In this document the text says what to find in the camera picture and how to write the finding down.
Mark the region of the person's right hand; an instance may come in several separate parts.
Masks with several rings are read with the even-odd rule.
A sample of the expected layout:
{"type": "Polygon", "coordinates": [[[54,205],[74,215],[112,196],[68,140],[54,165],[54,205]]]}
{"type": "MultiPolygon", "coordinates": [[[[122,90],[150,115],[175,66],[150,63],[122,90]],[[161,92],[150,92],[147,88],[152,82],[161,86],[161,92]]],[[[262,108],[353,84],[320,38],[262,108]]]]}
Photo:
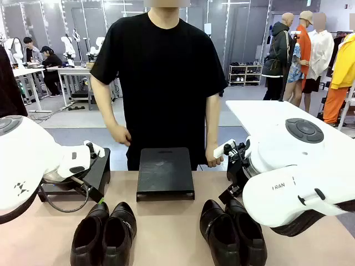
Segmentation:
{"type": "Polygon", "coordinates": [[[120,144],[125,145],[126,147],[129,147],[131,144],[131,135],[127,128],[115,124],[109,129],[113,139],[120,144]]]}

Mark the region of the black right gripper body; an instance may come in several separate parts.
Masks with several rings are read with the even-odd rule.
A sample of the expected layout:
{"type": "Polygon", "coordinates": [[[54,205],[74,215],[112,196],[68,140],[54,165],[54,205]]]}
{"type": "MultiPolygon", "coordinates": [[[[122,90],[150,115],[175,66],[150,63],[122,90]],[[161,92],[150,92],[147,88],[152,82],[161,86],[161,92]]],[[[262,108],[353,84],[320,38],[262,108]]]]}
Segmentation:
{"type": "Polygon", "coordinates": [[[244,186],[249,180],[249,175],[242,166],[229,165],[227,168],[227,179],[231,182],[231,186],[239,186],[240,194],[242,194],[244,186]]]}

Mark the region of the person's left hand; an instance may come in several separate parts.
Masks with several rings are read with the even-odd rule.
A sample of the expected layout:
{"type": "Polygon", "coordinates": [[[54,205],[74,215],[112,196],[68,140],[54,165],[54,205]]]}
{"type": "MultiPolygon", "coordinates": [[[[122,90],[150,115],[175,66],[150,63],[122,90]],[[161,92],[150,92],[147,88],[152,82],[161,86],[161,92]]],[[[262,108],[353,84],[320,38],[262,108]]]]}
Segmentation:
{"type": "Polygon", "coordinates": [[[218,148],[218,144],[216,142],[207,144],[206,146],[206,159],[207,159],[207,165],[209,168],[214,168],[216,166],[221,165],[224,161],[224,157],[221,156],[219,158],[214,157],[214,149],[218,148]]]}

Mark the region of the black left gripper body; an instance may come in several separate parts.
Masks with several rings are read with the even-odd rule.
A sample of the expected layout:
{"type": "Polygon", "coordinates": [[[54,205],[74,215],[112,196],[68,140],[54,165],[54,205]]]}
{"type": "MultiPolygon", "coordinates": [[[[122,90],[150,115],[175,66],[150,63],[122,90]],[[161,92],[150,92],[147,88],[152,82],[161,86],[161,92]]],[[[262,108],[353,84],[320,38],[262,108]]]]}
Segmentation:
{"type": "Polygon", "coordinates": [[[90,192],[90,186],[88,186],[83,180],[74,176],[68,178],[69,188],[74,190],[80,195],[88,195],[90,192]]]}

